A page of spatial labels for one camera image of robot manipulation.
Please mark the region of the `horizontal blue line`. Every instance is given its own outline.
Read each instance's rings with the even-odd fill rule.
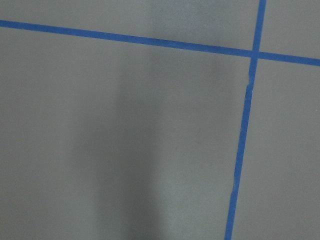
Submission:
[[[258,53],[258,58],[280,61],[280,62],[287,62],[287,63],[294,63],[294,64],[320,66],[320,59],[303,57],[303,56],[292,56],[292,55],[284,55],[284,54],[269,53],[269,52],[261,51]]]
[[[184,49],[192,50],[206,53],[215,53],[215,54],[225,54],[233,56],[241,56],[250,58],[252,55],[251,50],[223,47],[223,46],[211,46],[204,44],[188,43],[182,41],[170,41],[149,37],[140,37],[140,36],[130,36],[116,33],[108,33],[101,31],[91,31],[91,30],[82,30],[75,28],[59,27],[59,26],[48,26],[41,24],[32,24],[25,22],[17,21],[6,21],[0,20],[0,27],[11,28],[11,29],[23,29],[37,32],[53,33],[53,34],[63,34],[63,35],[72,35],[85,38],[94,38],[94,39],[104,39],[118,42],[134,43],[134,44],[144,44],[152,45],[173,49]]]

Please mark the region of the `gray floor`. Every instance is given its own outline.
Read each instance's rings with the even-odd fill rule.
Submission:
[[[12,0],[0,20],[251,50],[258,3]],[[268,0],[260,50],[320,58],[319,7]],[[249,58],[0,39],[0,239],[224,239]],[[258,60],[233,240],[319,239],[319,76]]]

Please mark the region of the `blue tape strip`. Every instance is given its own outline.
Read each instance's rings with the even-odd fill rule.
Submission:
[[[182,41],[170,41],[170,40],[163,40],[163,39],[156,39],[156,38],[149,38],[149,37],[130,36],[130,35],[108,33],[108,32],[101,32],[101,31],[90,31],[90,30],[74,29],[74,28],[59,27],[59,26],[48,26],[48,25],[32,24],[32,23],[17,22],[17,21],[0,20],[0,27],[11,28],[11,29],[23,29],[23,30],[30,30],[30,31],[37,31],[37,32],[53,33],[53,34],[72,35],[72,36],[85,37],[85,38],[104,39],[104,40],[119,41],[119,42],[126,42],[126,43],[152,45],[152,46],[159,46],[159,47],[166,47],[166,48],[173,48],[173,49],[192,50],[192,51],[199,51],[199,52],[206,52],[206,53],[225,54],[225,55],[241,56],[241,57],[248,57],[248,58],[250,58],[252,55],[251,50],[188,43],[188,42],[182,42]]]
[[[227,216],[224,240],[232,239],[239,186],[240,186],[241,171],[242,171],[242,165],[244,160],[244,152],[245,152],[247,131],[248,131],[248,125],[249,125],[252,93],[255,85],[255,77],[257,72],[258,56],[259,56],[262,29],[263,29],[264,18],[265,18],[266,4],[267,4],[266,0],[260,0],[259,7],[258,7],[254,40],[253,40],[253,46],[252,46],[252,58],[250,61],[250,68],[249,68],[249,84],[247,85],[246,91],[245,91],[241,129],[240,129],[238,150],[236,153],[235,168],[234,168],[233,190],[230,196],[230,204],[229,204],[229,211]]]
[[[294,64],[320,66],[320,59],[303,57],[303,56],[291,56],[291,55],[284,55],[284,54],[277,54],[277,53],[259,52],[258,58],[287,62],[287,63],[294,63]]]

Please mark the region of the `gray surface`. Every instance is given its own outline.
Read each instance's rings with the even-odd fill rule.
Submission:
[[[0,19],[252,48],[257,0],[2,0]]]
[[[0,34],[0,239],[224,238],[249,59]]]
[[[259,60],[233,240],[320,239],[319,76]]]
[[[261,51],[320,58],[320,1],[268,0]]]

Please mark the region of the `vertical blue line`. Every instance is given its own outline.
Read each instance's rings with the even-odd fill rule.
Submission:
[[[248,125],[249,125],[252,93],[254,89],[255,77],[257,72],[258,54],[259,54],[260,43],[261,43],[266,4],[267,4],[267,0],[259,1],[253,46],[252,46],[252,57],[251,57],[250,67],[249,67],[249,84],[247,85],[246,91],[245,91],[244,107],[243,107],[242,120],[241,120],[241,130],[240,130],[238,150],[236,153],[235,168],[234,168],[233,190],[230,197],[229,212],[227,216],[224,240],[232,239],[237,200],[238,200],[238,192],[239,192],[239,186],[240,186],[241,171],[242,171],[244,152],[246,147],[246,138],[247,138]]]

